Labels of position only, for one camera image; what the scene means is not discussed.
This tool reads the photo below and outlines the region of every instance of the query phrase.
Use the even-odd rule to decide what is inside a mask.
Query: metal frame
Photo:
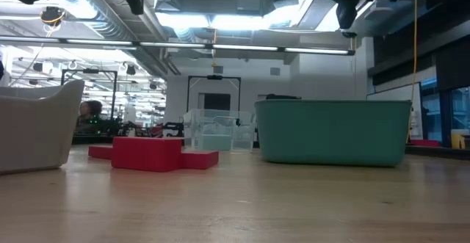
[[[97,48],[112,47],[116,49],[137,50],[138,48],[201,48],[235,51],[263,51],[288,54],[321,54],[336,56],[353,56],[355,51],[340,48],[303,48],[285,46],[256,46],[256,45],[230,45],[213,43],[174,43],[166,41],[145,42],[129,40],[91,40],[79,38],[55,37],[17,37],[0,35],[0,42],[4,45],[25,46],[24,44],[42,44],[61,48]]]
[[[112,120],[113,117],[114,117],[114,114],[115,114],[116,88],[117,88],[117,85],[118,85],[118,72],[116,70],[95,70],[95,69],[71,70],[71,69],[64,69],[64,70],[62,70],[62,77],[60,78],[60,85],[64,85],[64,83],[72,77],[71,76],[70,78],[67,78],[67,80],[65,80],[65,74],[67,72],[73,73],[72,76],[75,75],[78,72],[80,72],[80,73],[93,73],[93,74],[113,73],[115,75],[115,80],[113,81],[113,85],[112,85],[112,102],[111,102],[111,120]],[[82,80],[84,80],[84,81],[86,81],[86,80],[94,81],[94,79],[82,79]]]
[[[191,79],[192,78],[203,78],[203,79],[209,79],[210,75],[209,76],[188,76],[188,84],[187,84],[187,94],[186,94],[186,112],[189,111],[189,91],[190,91],[190,86],[189,86],[189,83],[191,82]],[[236,79],[238,80],[238,112],[240,112],[240,98],[241,98],[241,92],[242,92],[242,78],[240,77],[224,77],[224,76],[221,76],[222,79]]]

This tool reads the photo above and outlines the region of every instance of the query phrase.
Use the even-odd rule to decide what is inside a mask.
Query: window
[[[442,141],[441,102],[437,90],[437,80],[421,82],[423,138]]]
[[[452,129],[470,128],[470,93],[468,87],[451,92]]]

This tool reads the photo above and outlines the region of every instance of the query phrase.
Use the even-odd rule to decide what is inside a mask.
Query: red block
[[[112,147],[113,167],[161,173],[181,168],[181,139],[115,137]]]
[[[96,159],[111,159],[111,146],[90,146],[88,147],[88,156]]]
[[[219,163],[218,151],[185,151],[182,156],[184,169],[207,170]]]

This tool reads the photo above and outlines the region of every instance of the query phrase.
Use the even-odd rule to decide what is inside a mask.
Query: teal plastic bin
[[[265,100],[255,107],[269,162],[393,167],[403,160],[410,101]]]

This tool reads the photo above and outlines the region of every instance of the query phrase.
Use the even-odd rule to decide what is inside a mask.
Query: clear plastic container
[[[184,146],[193,150],[253,149],[255,115],[249,112],[193,109],[183,116]]]

